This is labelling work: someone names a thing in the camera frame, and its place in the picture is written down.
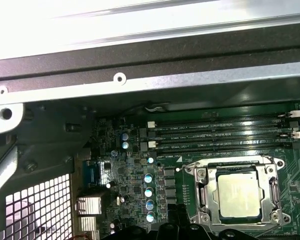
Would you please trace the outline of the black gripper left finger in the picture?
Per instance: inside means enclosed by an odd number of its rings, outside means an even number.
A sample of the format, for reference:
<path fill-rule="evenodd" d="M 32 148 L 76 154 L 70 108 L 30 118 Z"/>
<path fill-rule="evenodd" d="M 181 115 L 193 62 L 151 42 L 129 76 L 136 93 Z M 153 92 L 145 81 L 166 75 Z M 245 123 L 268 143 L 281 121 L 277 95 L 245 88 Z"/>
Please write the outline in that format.
<path fill-rule="evenodd" d="M 127 240 L 180 240 L 181 226 L 178 207 L 169 204 L 167 222 L 160 223 L 158 230 L 147 232 L 139 226 L 132 226 L 126 233 Z"/>

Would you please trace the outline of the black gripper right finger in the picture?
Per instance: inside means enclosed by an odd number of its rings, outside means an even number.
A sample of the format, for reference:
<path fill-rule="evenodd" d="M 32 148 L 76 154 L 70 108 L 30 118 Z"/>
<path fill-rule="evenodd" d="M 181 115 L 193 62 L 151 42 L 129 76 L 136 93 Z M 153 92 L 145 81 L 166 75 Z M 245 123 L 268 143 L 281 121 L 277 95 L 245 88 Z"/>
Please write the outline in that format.
<path fill-rule="evenodd" d="M 202 225 L 190 220 L 187 208 L 184 204 L 177 205 L 178 221 L 181 228 L 180 240 L 258 240 L 258 238 L 243 233 L 239 230 L 228 228 L 218 235 L 208 232 Z"/>

